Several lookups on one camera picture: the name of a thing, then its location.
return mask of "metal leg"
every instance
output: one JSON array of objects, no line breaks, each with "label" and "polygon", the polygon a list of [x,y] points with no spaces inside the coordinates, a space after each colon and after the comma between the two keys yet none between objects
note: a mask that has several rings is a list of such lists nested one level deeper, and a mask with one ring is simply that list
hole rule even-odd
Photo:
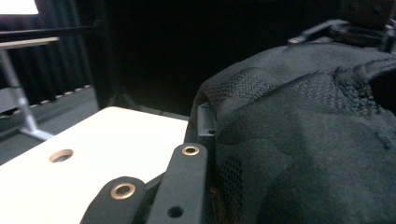
[{"label": "metal leg", "polygon": [[43,141],[48,140],[53,135],[38,130],[35,117],[29,108],[29,102],[26,99],[26,95],[23,91],[23,88],[21,87],[21,83],[18,80],[17,74],[12,67],[11,60],[9,59],[8,53],[5,49],[0,49],[0,64],[3,68],[8,85],[14,90],[14,100],[24,115],[26,127],[22,128],[21,132]]}]

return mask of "bright light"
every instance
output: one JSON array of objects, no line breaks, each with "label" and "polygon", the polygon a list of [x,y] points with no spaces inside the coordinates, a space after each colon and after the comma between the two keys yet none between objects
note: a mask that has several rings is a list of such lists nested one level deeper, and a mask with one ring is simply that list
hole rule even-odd
[{"label": "bright light", "polygon": [[0,14],[33,15],[38,14],[35,0],[0,0]]}]

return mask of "gray floor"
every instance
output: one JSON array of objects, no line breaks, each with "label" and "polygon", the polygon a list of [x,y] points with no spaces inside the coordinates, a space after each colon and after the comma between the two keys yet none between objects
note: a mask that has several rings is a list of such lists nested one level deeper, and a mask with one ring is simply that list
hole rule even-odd
[{"label": "gray floor", "polygon": [[[188,117],[151,109],[142,105],[139,107],[143,112],[150,114],[174,119],[189,119]],[[88,88],[66,95],[55,103],[34,107],[32,110],[40,129],[58,134],[96,113],[98,106],[93,88]],[[42,143],[18,132],[18,129],[23,126],[21,114],[5,119],[2,118],[0,122],[0,128],[2,129],[0,130],[0,165]]]},{"label": "gray floor", "polygon": [[[41,110],[52,110],[53,108],[63,107],[62,111],[58,111],[57,115],[47,115],[46,118],[38,120],[40,129],[49,133],[58,134],[70,128],[71,126],[81,122],[98,111],[98,106],[94,98],[93,89],[86,89],[70,95],[66,95],[59,99],[56,103],[48,103],[47,105],[38,106],[33,108],[34,113],[41,112]],[[3,119],[3,122],[14,123],[18,122],[16,118]],[[8,134],[3,137],[0,142],[0,165],[13,158],[21,155],[23,152],[35,147],[42,142],[30,136],[21,133]]]}]

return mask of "table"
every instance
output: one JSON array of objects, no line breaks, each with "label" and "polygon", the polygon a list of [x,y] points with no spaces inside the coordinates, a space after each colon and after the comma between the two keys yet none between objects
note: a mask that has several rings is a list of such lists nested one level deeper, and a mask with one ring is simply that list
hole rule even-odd
[{"label": "table", "polygon": [[[108,181],[162,174],[186,128],[185,120],[133,110],[98,112],[0,166],[0,223],[78,224]],[[68,160],[50,161],[64,149],[73,151]]]},{"label": "table", "polygon": [[0,65],[4,71],[6,81],[9,87],[13,90],[12,93],[14,105],[18,106],[25,119],[26,127],[22,128],[21,132],[42,141],[50,139],[53,135],[51,133],[47,133],[38,129],[37,123],[35,122],[35,117],[33,116],[33,113],[29,108],[29,102],[23,91],[21,83],[18,80],[14,67],[12,66],[12,62],[9,59],[7,49],[20,49],[32,46],[45,45],[49,42],[57,40],[59,40],[58,37],[50,37],[0,43]]}]

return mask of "white table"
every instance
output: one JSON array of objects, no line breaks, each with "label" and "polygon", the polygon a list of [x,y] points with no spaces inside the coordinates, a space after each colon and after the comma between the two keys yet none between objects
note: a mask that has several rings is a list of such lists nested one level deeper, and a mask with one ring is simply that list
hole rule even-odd
[{"label": "white table", "polygon": [[4,71],[6,81],[11,88],[14,103],[12,108],[18,107],[24,115],[25,119],[26,127],[22,128],[21,132],[42,141],[50,139],[53,135],[51,133],[47,133],[38,129],[37,123],[35,122],[35,117],[33,116],[33,113],[29,108],[29,102],[27,101],[21,83],[18,80],[14,67],[12,66],[12,62],[9,59],[7,49],[20,49],[39,45],[46,45],[49,42],[57,40],[59,40],[58,37],[50,37],[0,43],[0,65]]},{"label": "white table", "polygon": [[[78,224],[108,181],[162,174],[186,128],[185,120],[133,110],[98,112],[0,166],[0,223]],[[62,149],[72,157],[51,162]]]}]

